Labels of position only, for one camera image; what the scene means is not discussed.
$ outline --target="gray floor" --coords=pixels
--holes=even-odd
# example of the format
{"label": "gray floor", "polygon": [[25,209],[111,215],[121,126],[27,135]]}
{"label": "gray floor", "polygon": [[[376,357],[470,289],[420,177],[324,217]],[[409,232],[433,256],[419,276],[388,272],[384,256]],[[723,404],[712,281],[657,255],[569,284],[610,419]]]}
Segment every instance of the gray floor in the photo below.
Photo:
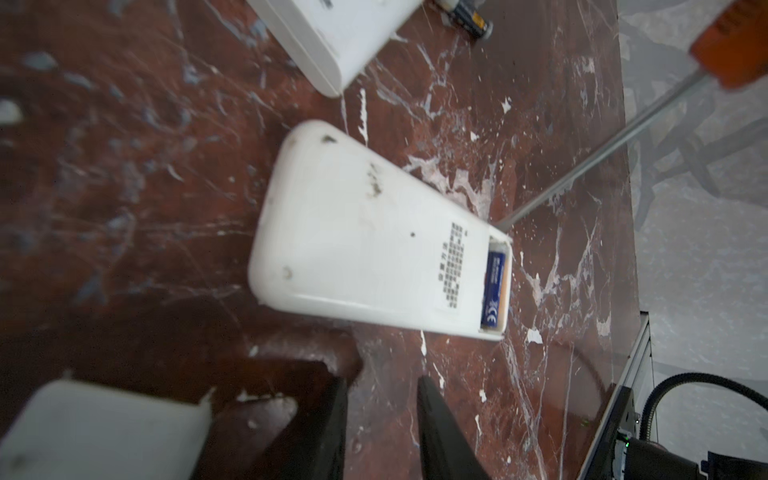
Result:
{"label": "gray floor", "polygon": [[[627,118],[691,73],[690,44],[727,0],[620,0]],[[630,146],[641,309],[656,382],[727,376],[768,396],[768,78],[707,85]],[[660,405],[659,440],[768,458],[768,412],[724,389],[683,386]]]}

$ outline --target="screwdriver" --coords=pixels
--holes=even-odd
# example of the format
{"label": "screwdriver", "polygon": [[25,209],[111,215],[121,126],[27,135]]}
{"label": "screwdriver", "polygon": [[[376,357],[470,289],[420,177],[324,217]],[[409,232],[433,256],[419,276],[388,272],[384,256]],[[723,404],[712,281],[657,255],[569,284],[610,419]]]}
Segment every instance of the screwdriver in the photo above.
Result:
{"label": "screwdriver", "polygon": [[518,220],[587,173],[619,147],[645,130],[659,115],[692,94],[711,78],[723,89],[751,84],[768,72],[768,0],[736,0],[691,45],[690,55],[699,68],[633,118],[610,140],[593,151],[573,170],[529,200],[494,227],[509,230]]}

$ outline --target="orange screwdriver handle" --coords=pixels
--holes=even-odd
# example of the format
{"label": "orange screwdriver handle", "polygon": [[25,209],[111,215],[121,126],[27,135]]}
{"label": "orange screwdriver handle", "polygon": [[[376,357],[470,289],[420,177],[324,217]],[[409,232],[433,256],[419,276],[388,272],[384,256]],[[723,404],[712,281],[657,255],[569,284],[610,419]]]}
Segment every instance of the orange screwdriver handle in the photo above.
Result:
{"label": "orange screwdriver handle", "polygon": [[736,0],[690,47],[723,88],[739,88],[768,73],[768,0]]}

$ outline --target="marble surface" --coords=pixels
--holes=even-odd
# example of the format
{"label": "marble surface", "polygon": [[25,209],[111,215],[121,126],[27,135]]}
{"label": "marble surface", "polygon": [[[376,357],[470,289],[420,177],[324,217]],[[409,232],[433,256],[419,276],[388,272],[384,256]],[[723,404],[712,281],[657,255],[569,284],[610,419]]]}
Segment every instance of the marble surface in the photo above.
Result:
{"label": "marble surface", "polygon": [[307,118],[491,221],[624,123],[613,2],[482,13],[495,30],[472,44],[425,5],[332,100],[242,2],[1,3],[2,430],[61,376],[207,395],[198,476],[269,476],[339,375],[345,476],[419,478],[429,375],[491,477],[575,478],[640,328],[625,153],[509,232],[500,343],[278,313],[247,286],[272,164]]}

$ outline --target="white plastic container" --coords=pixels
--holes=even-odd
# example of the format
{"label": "white plastic container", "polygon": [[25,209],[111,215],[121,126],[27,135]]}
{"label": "white plastic container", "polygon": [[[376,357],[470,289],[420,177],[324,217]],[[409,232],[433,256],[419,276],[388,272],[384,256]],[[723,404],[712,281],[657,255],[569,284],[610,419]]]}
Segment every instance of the white plastic container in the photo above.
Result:
{"label": "white plastic container", "polygon": [[[488,252],[506,253],[498,325],[481,327]],[[499,340],[509,238],[322,121],[280,148],[248,266],[276,310]]]}
{"label": "white plastic container", "polygon": [[210,422],[207,403],[56,380],[35,392],[0,443],[0,478],[187,480]]}
{"label": "white plastic container", "polygon": [[421,0],[248,0],[288,55],[338,97]]}

